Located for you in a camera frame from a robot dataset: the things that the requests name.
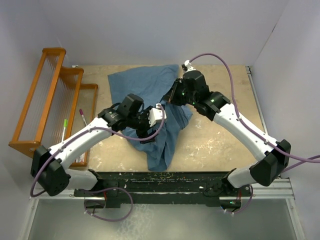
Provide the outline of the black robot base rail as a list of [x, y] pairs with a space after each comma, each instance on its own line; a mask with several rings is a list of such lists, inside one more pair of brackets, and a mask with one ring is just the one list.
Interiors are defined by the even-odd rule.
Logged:
[[97, 198], [90, 208], [119, 208], [122, 204], [205, 205], [239, 208], [249, 197], [249, 185], [235, 189], [224, 184], [225, 171], [99, 172], [89, 193], [76, 189], [75, 197]]

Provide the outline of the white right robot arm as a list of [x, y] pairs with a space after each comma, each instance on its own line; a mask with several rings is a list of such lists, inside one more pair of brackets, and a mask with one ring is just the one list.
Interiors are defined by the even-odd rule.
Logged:
[[223, 179], [222, 190], [235, 195], [241, 187], [258, 183], [269, 186], [288, 166], [291, 145], [285, 139], [277, 141], [243, 115], [236, 115], [235, 106], [218, 91], [210, 91], [204, 75], [188, 71], [177, 78], [163, 99], [176, 106], [192, 105], [196, 111], [217, 123], [236, 137], [254, 156], [255, 164], [231, 170]]

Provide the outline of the blue pillowcase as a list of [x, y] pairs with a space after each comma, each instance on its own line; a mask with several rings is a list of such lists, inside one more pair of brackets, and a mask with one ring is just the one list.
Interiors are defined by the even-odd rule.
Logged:
[[170, 166], [178, 136], [192, 117], [190, 109], [183, 106], [169, 104], [162, 100], [178, 78], [179, 67], [176, 64], [162, 66], [142, 66], [108, 75], [112, 103], [120, 103], [128, 94], [141, 97], [144, 104], [155, 106], [161, 103], [166, 121], [156, 136], [154, 142], [142, 144], [137, 141], [134, 129], [127, 127], [123, 135], [128, 136], [128, 142], [138, 151], [145, 152], [147, 167], [152, 172], [163, 172]]

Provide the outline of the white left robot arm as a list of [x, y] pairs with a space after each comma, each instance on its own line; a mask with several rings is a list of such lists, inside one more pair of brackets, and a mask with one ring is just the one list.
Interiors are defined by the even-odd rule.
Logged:
[[122, 102], [103, 109], [90, 123], [74, 135], [49, 148], [35, 149], [30, 174], [44, 193], [56, 196], [65, 189], [81, 189], [91, 196], [103, 191], [104, 180], [94, 170], [71, 169], [72, 163], [99, 142], [126, 128], [136, 131], [134, 140], [151, 142], [158, 134], [150, 129], [163, 120], [160, 104], [144, 107], [141, 97], [130, 93]]

